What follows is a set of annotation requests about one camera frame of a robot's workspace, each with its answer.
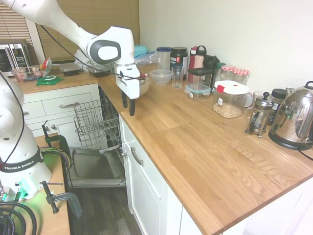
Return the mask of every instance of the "french press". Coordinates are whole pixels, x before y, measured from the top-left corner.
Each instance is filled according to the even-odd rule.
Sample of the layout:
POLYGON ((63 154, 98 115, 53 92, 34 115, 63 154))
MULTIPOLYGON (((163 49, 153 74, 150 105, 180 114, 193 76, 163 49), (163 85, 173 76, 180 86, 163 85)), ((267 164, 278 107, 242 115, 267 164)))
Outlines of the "french press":
POLYGON ((259 138, 262 138, 262 134, 266 132, 268 118, 273 106, 274 102, 269 97, 268 92, 264 92, 263 96, 257 97, 245 132, 257 134, 259 138))

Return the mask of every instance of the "bowl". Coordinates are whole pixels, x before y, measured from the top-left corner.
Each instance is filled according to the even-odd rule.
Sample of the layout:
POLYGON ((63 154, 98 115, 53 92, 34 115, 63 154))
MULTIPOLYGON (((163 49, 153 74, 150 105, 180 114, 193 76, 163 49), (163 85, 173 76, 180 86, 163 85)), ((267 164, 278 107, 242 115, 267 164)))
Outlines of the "bowl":
POLYGON ((153 70, 150 72, 150 77, 158 86, 165 86, 171 81, 173 72, 170 70, 153 70))
POLYGON ((139 86, 139 88, 140 88, 140 96, 143 96, 144 94, 147 93, 147 91, 148 91, 148 89, 150 87, 150 83, 151 83, 151 80, 148 77, 146 77, 145 81, 140 83, 140 86, 139 86))

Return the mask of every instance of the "microwave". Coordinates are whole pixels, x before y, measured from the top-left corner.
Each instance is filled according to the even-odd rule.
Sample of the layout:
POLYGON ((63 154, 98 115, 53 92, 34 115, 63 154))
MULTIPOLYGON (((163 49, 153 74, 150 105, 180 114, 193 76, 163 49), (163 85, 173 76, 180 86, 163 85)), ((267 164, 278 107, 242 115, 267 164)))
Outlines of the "microwave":
POLYGON ((7 76, 13 76, 12 69, 32 65, 26 40, 0 41, 0 70, 7 76))

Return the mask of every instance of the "drawer handle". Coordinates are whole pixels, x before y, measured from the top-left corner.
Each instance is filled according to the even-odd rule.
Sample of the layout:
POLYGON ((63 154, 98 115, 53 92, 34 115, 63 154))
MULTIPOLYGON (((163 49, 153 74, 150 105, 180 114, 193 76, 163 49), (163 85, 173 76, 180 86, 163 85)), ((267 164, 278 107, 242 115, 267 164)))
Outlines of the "drawer handle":
POLYGON ((139 157, 137 156, 136 149, 134 147, 131 147, 131 151, 132 151, 132 154, 133 154, 135 160, 138 162, 138 164, 143 165, 143 160, 140 160, 139 157))
POLYGON ((68 108, 68 107, 72 107, 72 106, 75 106, 75 105, 79 105, 79 103, 78 103, 78 102, 75 102, 75 103, 73 103, 73 104, 61 104, 59 107, 60 107, 61 109, 63 109, 63 108, 68 108))

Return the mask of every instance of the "kitchen counter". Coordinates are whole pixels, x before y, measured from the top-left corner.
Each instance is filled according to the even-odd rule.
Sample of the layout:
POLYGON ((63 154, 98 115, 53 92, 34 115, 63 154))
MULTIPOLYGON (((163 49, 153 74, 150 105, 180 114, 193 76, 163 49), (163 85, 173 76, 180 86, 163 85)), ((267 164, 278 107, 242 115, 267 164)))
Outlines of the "kitchen counter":
POLYGON ((27 94, 98 83, 203 234, 221 234, 313 177, 313 161, 267 134, 245 134, 247 118, 223 118, 212 97, 193 100, 183 89, 152 82, 131 117, 113 75, 63 78, 55 86, 19 85, 27 94))

